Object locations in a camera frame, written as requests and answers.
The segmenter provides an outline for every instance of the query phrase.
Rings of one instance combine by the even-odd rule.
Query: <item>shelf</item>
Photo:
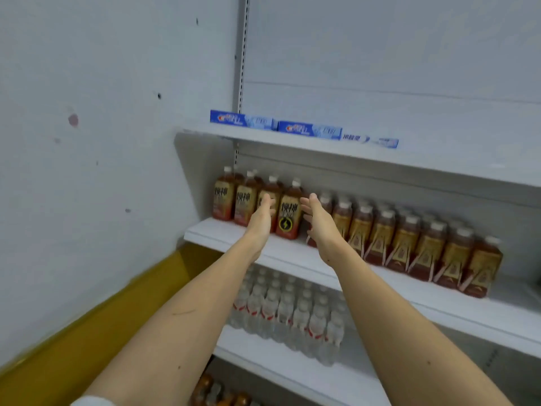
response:
[[[244,230],[208,218],[188,229],[184,239],[225,252]],[[256,263],[341,290],[334,271],[304,243],[305,237],[289,241],[271,234]],[[476,299],[382,267],[372,269],[431,321],[541,358],[541,298],[530,285],[501,275],[489,298]]]
[[[340,358],[325,367],[301,352],[243,329],[223,327],[214,355],[322,405],[389,405],[355,333],[346,331]]]
[[[183,133],[207,134],[233,140],[281,145],[541,187],[541,174],[539,174],[541,166],[538,165],[537,153],[511,156],[508,154],[510,150],[506,151],[504,145],[496,141],[485,142],[482,145],[483,152],[477,151],[473,156],[466,155],[465,151],[454,153],[453,151],[458,151],[457,148],[462,147],[458,144],[451,145],[449,136],[443,137],[442,142],[431,141],[424,142],[422,146],[421,144],[414,145],[414,149],[400,143],[397,149],[388,149],[369,143],[330,141],[211,122],[186,120],[181,128]]]

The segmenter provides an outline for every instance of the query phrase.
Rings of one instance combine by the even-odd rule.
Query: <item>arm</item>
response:
[[[468,356],[389,287],[340,236],[315,194],[308,234],[342,286],[357,331],[393,405],[510,405]]]
[[[117,406],[186,404],[203,372],[248,266],[271,229],[265,195],[242,238],[179,290],[135,334],[87,389]]]

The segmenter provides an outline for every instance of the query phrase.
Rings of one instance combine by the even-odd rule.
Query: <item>person's right hand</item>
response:
[[[301,198],[301,209],[305,212],[304,218],[312,224],[308,235],[318,245],[319,256],[323,262],[332,266],[334,257],[340,253],[339,247],[346,244],[333,217],[323,209],[316,194],[310,194],[310,198]]]

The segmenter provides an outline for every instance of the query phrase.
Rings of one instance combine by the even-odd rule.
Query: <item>blue toothpaste box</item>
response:
[[[298,134],[326,140],[340,140],[342,128],[329,125],[305,124],[304,122],[280,121],[278,131],[287,134]]]
[[[276,131],[278,128],[278,121],[274,118],[256,117],[252,115],[237,114],[236,112],[216,110],[210,110],[210,122],[272,131]]]

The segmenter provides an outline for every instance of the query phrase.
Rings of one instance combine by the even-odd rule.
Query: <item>yellow baseboard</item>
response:
[[[186,244],[0,372],[0,404],[67,405],[174,293],[221,256]]]

